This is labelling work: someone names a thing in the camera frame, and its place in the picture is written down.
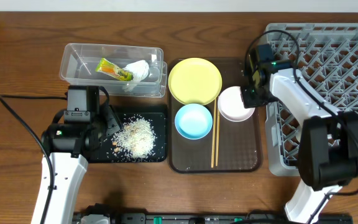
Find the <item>green yellow snack wrapper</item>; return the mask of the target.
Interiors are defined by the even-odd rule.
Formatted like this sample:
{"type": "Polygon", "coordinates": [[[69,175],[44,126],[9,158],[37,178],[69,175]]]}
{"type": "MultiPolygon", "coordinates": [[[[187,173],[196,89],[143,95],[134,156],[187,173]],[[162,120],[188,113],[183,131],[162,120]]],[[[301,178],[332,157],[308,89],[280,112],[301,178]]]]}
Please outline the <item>green yellow snack wrapper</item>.
{"type": "Polygon", "coordinates": [[[113,77],[119,81],[131,81],[133,79],[133,74],[131,72],[118,67],[116,64],[108,61],[105,58],[102,58],[99,61],[95,71],[109,75],[110,77],[113,77]]]}

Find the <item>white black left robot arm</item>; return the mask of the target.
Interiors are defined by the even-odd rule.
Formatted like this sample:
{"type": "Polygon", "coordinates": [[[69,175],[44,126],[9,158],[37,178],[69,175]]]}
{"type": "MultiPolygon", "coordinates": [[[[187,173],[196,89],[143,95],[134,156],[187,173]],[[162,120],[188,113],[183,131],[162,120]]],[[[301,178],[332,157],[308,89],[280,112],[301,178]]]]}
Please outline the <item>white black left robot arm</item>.
{"type": "Polygon", "coordinates": [[[42,133],[42,180],[32,223],[71,223],[78,191],[93,153],[122,129],[102,86],[71,85],[67,107],[42,133]]]}

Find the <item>rice pile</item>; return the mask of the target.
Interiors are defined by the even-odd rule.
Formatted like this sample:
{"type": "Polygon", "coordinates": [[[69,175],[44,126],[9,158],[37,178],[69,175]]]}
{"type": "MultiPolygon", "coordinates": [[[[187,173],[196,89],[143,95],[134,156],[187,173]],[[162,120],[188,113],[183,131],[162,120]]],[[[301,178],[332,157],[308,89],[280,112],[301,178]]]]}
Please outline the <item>rice pile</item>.
{"type": "Polygon", "coordinates": [[[157,136],[151,120],[139,114],[124,118],[123,128],[111,137],[107,158],[146,159],[154,156],[157,136]]]}

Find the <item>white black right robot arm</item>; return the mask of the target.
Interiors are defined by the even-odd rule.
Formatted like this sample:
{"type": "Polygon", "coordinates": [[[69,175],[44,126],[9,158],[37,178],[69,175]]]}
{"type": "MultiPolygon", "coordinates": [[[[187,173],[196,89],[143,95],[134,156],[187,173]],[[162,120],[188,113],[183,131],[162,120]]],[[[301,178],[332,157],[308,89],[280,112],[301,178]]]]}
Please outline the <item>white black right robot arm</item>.
{"type": "Polygon", "coordinates": [[[333,196],[358,194],[342,188],[358,177],[358,114],[341,111],[314,90],[290,60],[252,59],[244,106],[281,101],[301,126],[298,172],[301,181],[285,205],[292,223],[315,223],[333,196]]]}

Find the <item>wooden chopstick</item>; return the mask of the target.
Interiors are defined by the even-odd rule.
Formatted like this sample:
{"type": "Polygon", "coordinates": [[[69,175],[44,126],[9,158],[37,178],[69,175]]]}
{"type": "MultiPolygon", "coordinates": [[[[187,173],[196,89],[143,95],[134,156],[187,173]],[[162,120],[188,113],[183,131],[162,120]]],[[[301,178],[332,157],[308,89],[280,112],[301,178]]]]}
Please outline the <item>wooden chopstick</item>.
{"type": "Polygon", "coordinates": [[[220,112],[217,110],[216,115],[216,152],[215,152],[215,166],[218,166],[219,160],[219,132],[220,132],[220,112]]]}
{"type": "Polygon", "coordinates": [[[213,127],[212,127],[212,145],[211,145],[211,168],[214,167],[215,162],[215,148],[216,148],[216,110],[217,110],[217,102],[214,100],[214,108],[213,108],[213,127]]]}

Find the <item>pink bowl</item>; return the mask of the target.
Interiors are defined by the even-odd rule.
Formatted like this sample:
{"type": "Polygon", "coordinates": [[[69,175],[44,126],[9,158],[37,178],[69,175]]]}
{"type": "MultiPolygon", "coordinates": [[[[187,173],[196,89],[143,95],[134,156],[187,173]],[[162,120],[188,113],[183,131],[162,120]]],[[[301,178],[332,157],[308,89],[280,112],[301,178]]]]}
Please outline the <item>pink bowl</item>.
{"type": "Polygon", "coordinates": [[[245,108],[241,88],[239,86],[231,86],[219,95],[218,110],[227,120],[242,122],[253,115],[255,108],[245,108]]]}

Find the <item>light blue bowl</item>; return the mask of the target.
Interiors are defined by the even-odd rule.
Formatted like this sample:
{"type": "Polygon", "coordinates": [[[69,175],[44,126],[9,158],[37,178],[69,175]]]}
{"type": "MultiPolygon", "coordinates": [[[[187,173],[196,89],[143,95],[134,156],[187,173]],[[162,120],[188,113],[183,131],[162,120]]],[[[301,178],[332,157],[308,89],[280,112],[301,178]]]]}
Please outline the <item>light blue bowl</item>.
{"type": "Polygon", "coordinates": [[[177,132],[186,139],[205,137],[213,127],[211,112],[203,105],[188,104],[176,113],[174,124],[177,132]]]}

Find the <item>white tissue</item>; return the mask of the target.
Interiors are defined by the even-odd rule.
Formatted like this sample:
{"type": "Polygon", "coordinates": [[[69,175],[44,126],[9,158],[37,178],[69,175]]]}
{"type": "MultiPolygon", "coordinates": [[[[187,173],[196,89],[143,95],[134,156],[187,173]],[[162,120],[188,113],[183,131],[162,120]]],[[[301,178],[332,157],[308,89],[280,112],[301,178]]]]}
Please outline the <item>white tissue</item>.
{"type": "Polygon", "coordinates": [[[149,76],[149,64],[145,60],[139,60],[130,63],[124,67],[124,70],[132,73],[133,79],[129,84],[123,86],[125,92],[132,91],[142,80],[149,76]]]}

